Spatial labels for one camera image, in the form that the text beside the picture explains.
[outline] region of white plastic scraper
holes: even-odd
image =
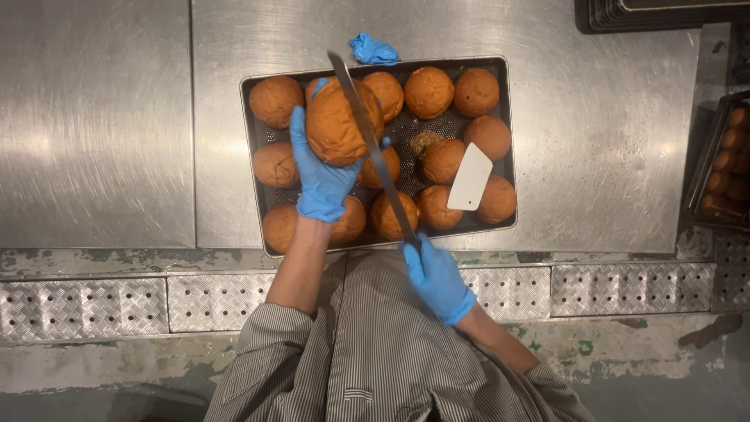
[[[474,143],[469,144],[463,156],[448,196],[448,208],[474,211],[485,192],[492,161]]]

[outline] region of stainless steel counter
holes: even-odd
[[[556,0],[193,1],[199,246],[261,246],[240,80],[329,68],[359,32],[403,59],[508,59],[518,224],[441,246],[674,250],[700,31],[582,35]]]
[[[189,13],[0,2],[0,246],[195,246]]]

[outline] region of diamond plate metal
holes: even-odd
[[[167,277],[169,330],[239,330],[263,303],[275,273]]]
[[[0,283],[0,340],[168,333],[164,279]]]
[[[558,265],[552,316],[708,311],[716,264]]]
[[[714,311],[750,309],[750,241],[738,236],[716,238]]]
[[[460,273],[495,321],[550,316],[550,267],[477,268]]]

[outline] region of knife blade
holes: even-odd
[[[388,167],[383,160],[383,154],[380,152],[380,145],[378,144],[377,139],[375,139],[370,120],[367,118],[368,115],[365,113],[362,102],[359,100],[359,96],[357,96],[357,91],[354,89],[354,82],[349,75],[349,69],[347,69],[344,60],[337,53],[329,50],[328,57],[333,65],[333,71],[336,73],[336,77],[338,77],[338,81],[341,84],[343,94],[346,96],[346,100],[349,102],[349,106],[352,109],[352,114],[354,115],[354,120],[357,122],[359,132],[362,134],[364,143],[368,147],[367,150],[370,153],[370,159],[373,161],[375,172],[380,179],[380,184],[386,192],[385,195],[388,198],[388,202],[391,203],[393,213],[396,215],[398,225],[401,227],[403,240],[414,245],[417,252],[422,253],[422,245],[414,234],[412,225],[409,224],[409,218],[406,215],[407,212],[403,208],[404,205],[401,204],[401,199],[398,197],[396,186],[393,184],[393,180],[391,180],[390,173],[388,173]]]

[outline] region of striped chef jacket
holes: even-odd
[[[259,305],[205,421],[593,420],[547,364],[519,375],[443,325],[411,289],[403,259],[350,254],[313,317]]]

